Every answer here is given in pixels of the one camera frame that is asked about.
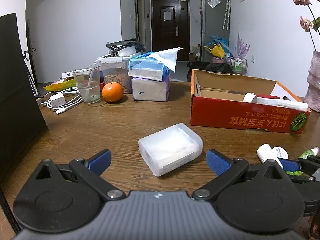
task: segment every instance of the green bottle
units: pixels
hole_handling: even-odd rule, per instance
[[[319,147],[315,147],[315,148],[313,148],[311,150],[307,150],[306,152],[301,154],[298,157],[298,159],[306,159],[308,156],[310,156],[310,155],[316,156],[316,155],[318,155],[318,153],[319,153]],[[296,172],[287,171],[287,174],[301,176],[303,174],[303,172],[301,172],[301,171],[296,171]]]

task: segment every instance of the metal screw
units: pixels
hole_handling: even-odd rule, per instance
[[[120,198],[123,195],[123,192],[119,189],[113,189],[108,191],[107,195],[111,198]]]
[[[198,189],[195,191],[195,195],[199,198],[203,197],[209,197],[210,196],[210,191],[207,189]]]

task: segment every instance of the red cap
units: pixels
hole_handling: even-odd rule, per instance
[[[268,99],[280,99],[280,97],[269,96],[269,95],[257,95],[260,98],[268,98]]]

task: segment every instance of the almonds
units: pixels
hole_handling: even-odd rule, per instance
[[[121,84],[124,94],[132,93],[131,79],[132,77],[128,76],[128,70],[124,68],[117,68],[104,77],[106,84],[112,82]]]

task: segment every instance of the door frame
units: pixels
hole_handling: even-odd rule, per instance
[[[26,38],[27,38],[27,48],[28,48],[28,50],[31,50],[32,43],[31,43],[31,36],[30,36],[30,19],[26,20]],[[34,64],[32,52],[28,53],[28,56],[29,56],[29,62],[30,62],[30,66],[31,66],[31,73],[33,75],[33,80],[35,82],[35,85],[37,86],[39,84],[39,82],[38,82],[38,78],[36,75],[36,69],[35,69],[35,64]]]
[[[154,38],[153,38],[153,3],[156,0],[151,0],[151,51],[153,51],[153,42],[154,42]],[[189,40],[189,51],[190,51],[190,35],[191,35],[191,26],[190,26],[190,0],[187,0],[187,4],[188,4],[188,31],[189,31],[189,36],[188,36],[188,40]]]
[[[137,10],[139,12],[139,32],[140,32],[140,42],[143,43],[144,47],[146,47],[146,42],[147,42],[147,38],[146,38],[146,12],[145,12],[145,0],[141,0],[141,2],[139,3],[139,8],[137,8],[137,4],[136,4],[136,0],[134,0],[134,17],[135,17],[135,31],[137,33]]]

